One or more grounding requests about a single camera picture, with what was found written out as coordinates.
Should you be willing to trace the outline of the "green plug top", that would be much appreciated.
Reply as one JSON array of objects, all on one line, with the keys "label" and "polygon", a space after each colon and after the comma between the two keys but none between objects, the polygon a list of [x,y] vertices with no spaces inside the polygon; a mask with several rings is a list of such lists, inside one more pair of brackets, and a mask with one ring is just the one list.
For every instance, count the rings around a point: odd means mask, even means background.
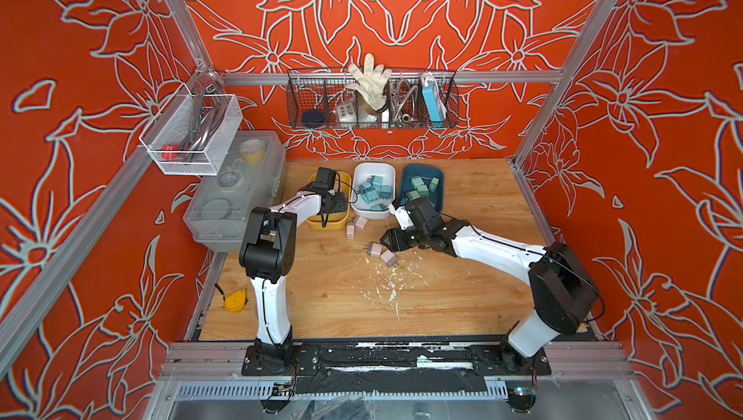
[{"label": "green plug top", "polygon": [[430,195],[429,187],[426,184],[416,188],[416,190],[421,194],[422,198],[427,198]]}]

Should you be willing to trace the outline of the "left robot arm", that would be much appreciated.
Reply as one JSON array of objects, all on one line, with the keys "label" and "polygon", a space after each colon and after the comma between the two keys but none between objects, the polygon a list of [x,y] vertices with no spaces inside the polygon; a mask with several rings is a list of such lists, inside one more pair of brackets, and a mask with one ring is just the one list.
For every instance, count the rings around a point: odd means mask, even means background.
[{"label": "left robot arm", "polygon": [[297,229],[312,217],[326,220],[348,210],[339,174],[319,168],[315,179],[274,207],[256,207],[248,216],[239,263],[250,278],[257,304],[255,353],[286,366],[292,360],[286,276],[295,259]]}]

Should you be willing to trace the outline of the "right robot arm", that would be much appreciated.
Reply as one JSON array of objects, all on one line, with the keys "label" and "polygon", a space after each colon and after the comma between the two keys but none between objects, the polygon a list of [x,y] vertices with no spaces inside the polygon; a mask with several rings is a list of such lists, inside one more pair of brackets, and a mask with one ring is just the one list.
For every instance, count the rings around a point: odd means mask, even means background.
[{"label": "right robot arm", "polygon": [[388,250],[429,249],[477,261],[530,287],[532,311],[498,344],[498,360],[508,373],[532,364],[556,337],[576,334],[593,307],[603,301],[580,260],[562,242],[539,246],[487,234],[466,220],[438,212],[424,198],[397,199],[388,211],[398,222],[380,239]]}]

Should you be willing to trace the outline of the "yellow storage box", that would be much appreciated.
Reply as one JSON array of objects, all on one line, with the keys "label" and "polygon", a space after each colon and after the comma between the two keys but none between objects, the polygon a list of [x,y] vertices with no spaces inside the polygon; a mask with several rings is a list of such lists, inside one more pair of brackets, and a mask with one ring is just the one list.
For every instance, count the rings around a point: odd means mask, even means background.
[{"label": "yellow storage box", "polygon": [[344,201],[329,214],[310,217],[306,224],[313,230],[343,230],[349,218],[350,204],[355,200],[351,187],[351,176],[348,172],[338,171],[336,181],[332,187],[338,195],[342,193]]}]

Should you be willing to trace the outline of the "white storage box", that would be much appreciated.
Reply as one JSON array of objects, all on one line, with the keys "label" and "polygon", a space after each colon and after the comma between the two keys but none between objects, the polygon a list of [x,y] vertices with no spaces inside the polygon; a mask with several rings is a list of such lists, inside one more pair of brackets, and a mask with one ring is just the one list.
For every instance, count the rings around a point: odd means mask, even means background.
[{"label": "white storage box", "polygon": [[391,215],[390,205],[396,197],[396,170],[386,163],[359,164],[353,174],[355,195],[352,208],[369,220],[383,220]]}]

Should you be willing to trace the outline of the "dark teal storage box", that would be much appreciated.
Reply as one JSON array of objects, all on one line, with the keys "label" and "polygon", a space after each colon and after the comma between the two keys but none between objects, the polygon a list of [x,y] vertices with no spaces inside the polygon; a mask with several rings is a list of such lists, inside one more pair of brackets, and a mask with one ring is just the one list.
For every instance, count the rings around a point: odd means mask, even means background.
[{"label": "dark teal storage box", "polygon": [[402,170],[400,196],[406,199],[426,198],[437,212],[444,207],[444,172],[435,166],[408,164]]}]

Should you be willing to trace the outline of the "light blue box in basket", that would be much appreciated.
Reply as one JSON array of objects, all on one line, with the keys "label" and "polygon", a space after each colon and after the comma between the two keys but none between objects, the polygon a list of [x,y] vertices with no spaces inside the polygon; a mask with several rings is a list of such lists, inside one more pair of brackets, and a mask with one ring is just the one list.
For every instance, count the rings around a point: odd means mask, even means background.
[{"label": "light blue box in basket", "polygon": [[422,95],[433,128],[442,128],[445,124],[446,107],[441,100],[437,78],[429,72],[421,75]]}]

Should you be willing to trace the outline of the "clear plastic lidded container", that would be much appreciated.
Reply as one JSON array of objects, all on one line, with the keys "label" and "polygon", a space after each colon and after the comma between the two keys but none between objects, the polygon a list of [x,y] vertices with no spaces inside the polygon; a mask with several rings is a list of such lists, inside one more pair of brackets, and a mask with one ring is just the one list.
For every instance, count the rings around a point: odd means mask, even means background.
[{"label": "clear plastic lidded container", "polygon": [[287,170],[276,132],[237,132],[218,174],[203,178],[184,214],[193,240],[216,253],[238,252],[253,208],[281,200]]}]

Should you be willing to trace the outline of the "white socket cube in basket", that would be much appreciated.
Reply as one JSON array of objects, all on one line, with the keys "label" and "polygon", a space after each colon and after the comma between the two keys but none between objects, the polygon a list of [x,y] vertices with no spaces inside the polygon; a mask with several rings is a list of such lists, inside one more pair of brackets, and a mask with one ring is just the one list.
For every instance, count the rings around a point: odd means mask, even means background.
[{"label": "white socket cube in basket", "polygon": [[335,108],[335,114],[341,126],[352,128],[358,122],[357,105],[354,99],[348,99]]}]

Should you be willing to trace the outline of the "cream rubber glove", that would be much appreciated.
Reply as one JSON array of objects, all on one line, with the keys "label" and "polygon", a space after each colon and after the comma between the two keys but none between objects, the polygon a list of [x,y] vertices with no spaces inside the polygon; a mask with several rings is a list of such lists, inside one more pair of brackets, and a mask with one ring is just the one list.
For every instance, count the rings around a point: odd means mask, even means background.
[{"label": "cream rubber glove", "polygon": [[382,111],[386,106],[384,90],[393,71],[384,64],[376,64],[375,56],[367,53],[364,56],[363,66],[359,67],[352,63],[348,66],[348,73],[354,82],[346,87],[358,92],[373,111],[377,113]]}]

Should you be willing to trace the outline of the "yellow tape measure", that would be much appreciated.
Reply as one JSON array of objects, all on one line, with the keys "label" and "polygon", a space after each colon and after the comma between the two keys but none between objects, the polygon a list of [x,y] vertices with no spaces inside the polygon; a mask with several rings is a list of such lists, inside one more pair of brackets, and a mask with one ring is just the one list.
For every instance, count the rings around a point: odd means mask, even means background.
[{"label": "yellow tape measure", "polygon": [[230,313],[242,312],[247,303],[248,296],[245,288],[231,292],[224,297],[224,309]]}]

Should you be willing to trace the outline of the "red object in basket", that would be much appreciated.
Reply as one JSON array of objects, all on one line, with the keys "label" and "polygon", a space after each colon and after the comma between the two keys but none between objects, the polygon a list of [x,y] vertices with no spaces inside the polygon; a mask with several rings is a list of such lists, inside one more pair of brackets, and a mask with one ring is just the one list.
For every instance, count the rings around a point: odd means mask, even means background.
[{"label": "red object in basket", "polygon": [[160,158],[163,161],[173,161],[179,155],[178,145],[163,145],[160,152]]}]

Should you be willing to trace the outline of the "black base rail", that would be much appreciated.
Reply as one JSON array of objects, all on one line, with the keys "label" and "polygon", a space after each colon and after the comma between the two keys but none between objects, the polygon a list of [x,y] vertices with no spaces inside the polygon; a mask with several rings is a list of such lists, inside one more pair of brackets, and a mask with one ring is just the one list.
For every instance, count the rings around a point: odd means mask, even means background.
[{"label": "black base rail", "polygon": [[501,335],[295,339],[293,348],[285,353],[286,360],[268,356],[267,344],[249,346],[241,374],[309,377],[324,370],[454,370],[485,377],[551,375],[543,350],[519,362],[515,371],[506,370],[500,353],[502,339]]}]

